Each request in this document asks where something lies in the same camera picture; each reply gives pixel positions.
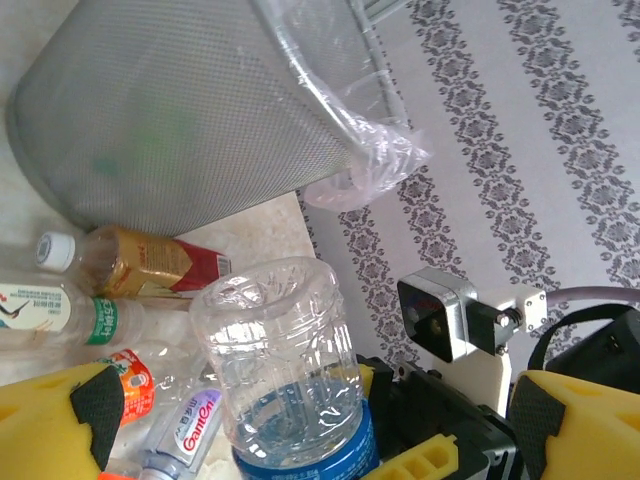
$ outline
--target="gray cable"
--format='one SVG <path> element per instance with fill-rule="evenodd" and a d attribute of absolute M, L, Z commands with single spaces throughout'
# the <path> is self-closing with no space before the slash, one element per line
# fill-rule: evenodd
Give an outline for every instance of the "gray cable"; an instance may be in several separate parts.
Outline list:
<path fill-rule="evenodd" d="M 547 293 L 547 306 L 549 307 L 572 300 L 614 300 L 640 303 L 640 290 L 621 287 L 575 287 L 561 288 Z"/>

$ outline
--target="black rubber pad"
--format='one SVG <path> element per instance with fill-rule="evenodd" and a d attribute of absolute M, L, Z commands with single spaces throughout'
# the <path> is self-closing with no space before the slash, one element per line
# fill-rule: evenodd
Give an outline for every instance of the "black rubber pad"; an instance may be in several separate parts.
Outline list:
<path fill-rule="evenodd" d="M 91 455 L 104 471 L 124 413 L 124 390 L 116 369 L 107 367 L 76 388 L 71 405 L 78 423 L 91 426 Z"/>
<path fill-rule="evenodd" d="M 565 406 L 559 400 L 529 377 L 520 379 L 509 409 L 509 420 L 531 480 L 542 478 L 547 468 L 547 438 L 558 436 L 564 414 Z"/>

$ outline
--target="green bottle label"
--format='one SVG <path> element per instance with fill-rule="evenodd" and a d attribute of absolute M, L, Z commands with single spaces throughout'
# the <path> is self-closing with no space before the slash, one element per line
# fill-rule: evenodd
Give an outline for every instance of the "green bottle label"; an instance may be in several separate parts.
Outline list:
<path fill-rule="evenodd" d="M 96 307 L 96 325 L 87 345 L 106 345 L 118 328 L 118 307 L 115 302 L 104 298 L 94 298 L 93 304 Z"/>

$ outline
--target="black strap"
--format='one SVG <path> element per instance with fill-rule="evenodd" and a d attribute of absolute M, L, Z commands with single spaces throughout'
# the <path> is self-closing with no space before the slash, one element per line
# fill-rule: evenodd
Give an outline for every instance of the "black strap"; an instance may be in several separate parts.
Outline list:
<path fill-rule="evenodd" d="M 606 303 L 570 313 L 540 337 L 529 359 L 529 370 L 544 370 L 544 357 L 551 343 L 551 338 L 558 329 L 578 323 L 592 322 L 594 320 L 614 319 L 624 315 L 630 310 L 633 310 L 633 307 L 621 303 Z"/>

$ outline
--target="blue bottle label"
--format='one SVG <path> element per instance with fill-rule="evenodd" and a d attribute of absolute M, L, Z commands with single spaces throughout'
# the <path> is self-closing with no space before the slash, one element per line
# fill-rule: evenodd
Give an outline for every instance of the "blue bottle label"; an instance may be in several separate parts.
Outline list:
<path fill-rule="evenodd" d="M 380 465 L 369 405 L 363 402 L 362 421 L 347 444 L 321 462 L 292 469 L 269 469 L 233 458 L 244 480 L 352 480 L 363 477 Z"/>

